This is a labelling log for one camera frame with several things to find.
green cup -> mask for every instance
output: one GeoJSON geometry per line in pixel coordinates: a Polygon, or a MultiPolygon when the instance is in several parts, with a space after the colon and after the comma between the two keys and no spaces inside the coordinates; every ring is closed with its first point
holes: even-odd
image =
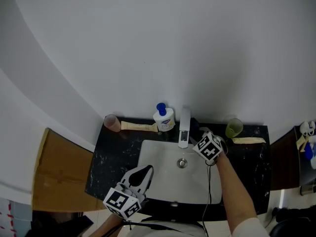
{"type": "Polygon", "coordinates": [[[233,118],[228,122],[226,126],[225,135],[227,138],[231,139],[239,135],[242,132],[242,130],[243,130],[242,122],[237,118],[233,118]]]}

bottle label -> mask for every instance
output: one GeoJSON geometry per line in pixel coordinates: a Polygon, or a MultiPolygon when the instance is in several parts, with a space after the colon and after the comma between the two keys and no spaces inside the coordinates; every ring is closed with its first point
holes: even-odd
{"type": "Polygon", "coordinates": [[[171,119],[166,119],[166,120],[162,121],[162,122],[160,123],[161,128],[162,128],[162,129],[168,129],[168,128],[170,128],[170,126],[172,126],[172,122],[170,122],[170,121],[171,121],[171,119]]]}

human arm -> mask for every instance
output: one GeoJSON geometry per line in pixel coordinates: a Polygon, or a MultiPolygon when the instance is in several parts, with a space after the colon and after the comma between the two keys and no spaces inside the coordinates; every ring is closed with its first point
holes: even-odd
{"type": "Polygon", "coordinates": [[[249,218],[257,218],[252,199],[224,153],[220,153],[217,168],[221,178],[222,194],[231,233],[249,218]]]}
{"type": "MultiPolygon", "coordinates": [[[[118,226],[120,223],[122,223],[122,219],[115,214],[111,214],[108,219],[89,237],[101,237],[104,234],[106,234],[109,230],[111,230],[113,227],[118,226]]],[[[116,230],[111,237],[117,237],[119,232],[121,230],[121,227],[116,230]]]]}

cardboard box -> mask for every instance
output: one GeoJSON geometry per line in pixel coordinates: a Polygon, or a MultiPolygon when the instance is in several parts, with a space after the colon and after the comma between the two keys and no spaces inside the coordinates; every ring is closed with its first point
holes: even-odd
{"type": "Polygon", "coordinates": [[[84,192],[93,154],[46,129],[39,148],[32,209],[84,212],[105,209],[101,200],[84,192]]]}

sink drain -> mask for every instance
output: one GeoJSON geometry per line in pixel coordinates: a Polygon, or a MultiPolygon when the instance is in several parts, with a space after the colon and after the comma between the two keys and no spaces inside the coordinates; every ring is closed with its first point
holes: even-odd
{"type": "Polygon", "coordinates": [[[184,159],[184,158],[178,159],[178,161],[177,161],[177,166],[178,166],[179,168],[185,168],[186,166],[188,166],[188,162],[187,162],[187,160],[184,159]]]}

